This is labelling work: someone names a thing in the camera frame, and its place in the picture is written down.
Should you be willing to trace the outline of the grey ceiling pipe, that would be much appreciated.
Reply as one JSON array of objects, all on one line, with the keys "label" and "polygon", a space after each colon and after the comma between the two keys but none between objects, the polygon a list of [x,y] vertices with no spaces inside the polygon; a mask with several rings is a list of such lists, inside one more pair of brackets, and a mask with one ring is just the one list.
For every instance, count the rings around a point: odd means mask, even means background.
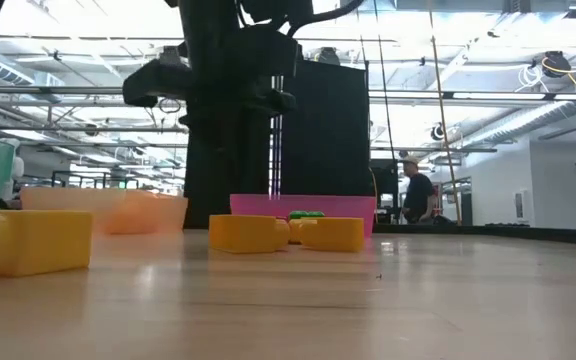
[{"label": "grey ceiling pipe", "polygon": [[12,127],[0,126],[0,131],[50,131],[50,132],[84,132],[84,133],[102,133],[102,132],[131,132],[131,133],[184,133],[188,134],[190,130],[187,127]]},{"label": "grey ceiling pipe", "polygon": [[[54,95],[120,95],[119,87],[43,87],[43,86],[0,86],[0,94],[54,94]],[[439,93],[433,91],[377,91],[369,90],[370,97],[393,99],[438,100]],[[493,101],[576,101],[576,93],[519,93],[485,91],[443,91],[443,99],[449,100],[493,100]]]}]

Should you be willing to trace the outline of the person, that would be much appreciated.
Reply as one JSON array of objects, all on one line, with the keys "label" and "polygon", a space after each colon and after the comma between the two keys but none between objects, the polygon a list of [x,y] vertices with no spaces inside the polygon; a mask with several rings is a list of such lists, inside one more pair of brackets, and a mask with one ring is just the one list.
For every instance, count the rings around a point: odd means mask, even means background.
[{"label": "person", "polygon": [[412,156],[402,160],[404,174],[409,180],[402,215],[408,224],[431,225],[436,193],[430,179],[420,172],[418,163]]}]

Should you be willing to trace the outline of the red translucent plastic bin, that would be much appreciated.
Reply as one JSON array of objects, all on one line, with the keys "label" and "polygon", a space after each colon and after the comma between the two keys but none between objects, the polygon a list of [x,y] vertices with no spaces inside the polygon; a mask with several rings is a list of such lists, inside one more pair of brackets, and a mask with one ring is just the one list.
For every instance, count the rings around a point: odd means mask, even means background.
[{"label": "red translucent plastic bin", "polygon": [[288,218],[291,212],[322,212],[328,217],[361,218],[364,236],[373,230],[376,199],[371,196],[232,194],[234,215]]}]

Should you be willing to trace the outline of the yellow building block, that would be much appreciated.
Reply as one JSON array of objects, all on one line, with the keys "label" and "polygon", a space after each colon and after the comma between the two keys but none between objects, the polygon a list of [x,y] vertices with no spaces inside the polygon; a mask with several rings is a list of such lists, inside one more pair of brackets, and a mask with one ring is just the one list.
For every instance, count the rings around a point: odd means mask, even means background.
[{"label": "yellow building block", "polygon": [[234,253],[273,253],[289,243],[290,227],[272,216],[211,215],[209,245]]},{"label": "yellow building block", "polygon": [[361,218],[309,218],[299,225],[297,238],[311,250],[357,253],[364,246],[364,224]]},{"label": "yellow building block", "polygon": [[93,217],[64,210],[0,211],[0,276],[22,277],[86,268]]}]

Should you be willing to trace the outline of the orange translucent plastic bin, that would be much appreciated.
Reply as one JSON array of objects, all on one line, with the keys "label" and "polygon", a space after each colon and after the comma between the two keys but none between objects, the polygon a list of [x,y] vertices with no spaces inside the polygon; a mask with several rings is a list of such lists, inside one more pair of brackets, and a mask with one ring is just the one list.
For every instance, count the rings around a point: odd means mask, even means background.
[{"label": "orange translucent plastic bin", "polygon": [[180,232],[188,200],[179,195],[119,188],[24,188],[24,210],[86,211],[93,229],[106,235]]}]

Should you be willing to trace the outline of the white wall box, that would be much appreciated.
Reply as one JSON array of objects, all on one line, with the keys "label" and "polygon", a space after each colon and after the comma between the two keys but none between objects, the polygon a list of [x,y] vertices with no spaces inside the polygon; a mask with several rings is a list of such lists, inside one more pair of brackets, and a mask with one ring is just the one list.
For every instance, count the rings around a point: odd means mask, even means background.
[{"label": "white wall box", "polygon": [[531,225],[533,221],[533,204],[530,191],[520,189],[514,193],[515,216],[520,224]]}]

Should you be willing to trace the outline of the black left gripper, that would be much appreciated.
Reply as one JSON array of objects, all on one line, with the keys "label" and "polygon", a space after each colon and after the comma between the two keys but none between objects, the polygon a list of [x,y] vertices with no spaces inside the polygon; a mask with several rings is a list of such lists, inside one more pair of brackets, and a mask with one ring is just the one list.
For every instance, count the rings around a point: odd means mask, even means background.
[{"label": "black left gripper", "polygon": [[299,45],[279,29],[301,21],[301,0],[177,0],[177,8],[180,51],[192,75],[182,124],[213,117],[220,108],[273,117],[297,107],[292,94],[263,81],[296,73]]}]

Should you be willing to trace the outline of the white robot figure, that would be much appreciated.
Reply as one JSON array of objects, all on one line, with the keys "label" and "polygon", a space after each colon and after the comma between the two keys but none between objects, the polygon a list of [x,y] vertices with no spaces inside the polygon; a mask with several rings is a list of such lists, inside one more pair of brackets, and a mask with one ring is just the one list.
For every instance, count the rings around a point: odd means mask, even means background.
[{"label": "white robot figure", "polygon": [[11,145],[13,150],[12,162],[10,168],[10,175],[8,179],[4,182],[0,199],[3,201],[10,201],[14,198],[14,183],[16,180],[24,175],[24,160],[18,155],[19,147],[21,142],[14,138],[1,138],[0,142]]}]

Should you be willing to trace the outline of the black metal rack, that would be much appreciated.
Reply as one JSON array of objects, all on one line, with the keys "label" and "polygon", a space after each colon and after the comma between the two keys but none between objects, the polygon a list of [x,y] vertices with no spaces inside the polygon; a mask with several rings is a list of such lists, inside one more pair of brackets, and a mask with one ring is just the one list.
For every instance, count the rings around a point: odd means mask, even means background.
[{"label": "black metal rack", "polygon": [[140,181],[132,176],[119,176],[110,172],[55,170],[50,177],[50,186],[61,188],[138,189]]}]

